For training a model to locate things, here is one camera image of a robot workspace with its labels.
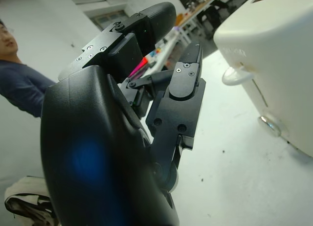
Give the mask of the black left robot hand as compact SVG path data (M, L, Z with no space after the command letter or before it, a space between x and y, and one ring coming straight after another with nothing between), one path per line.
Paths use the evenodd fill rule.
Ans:
M202 45L173 71L130 79L175 21L162 2L110 24L47 89L41 158L62 225L179 225L171 192L201 111Z

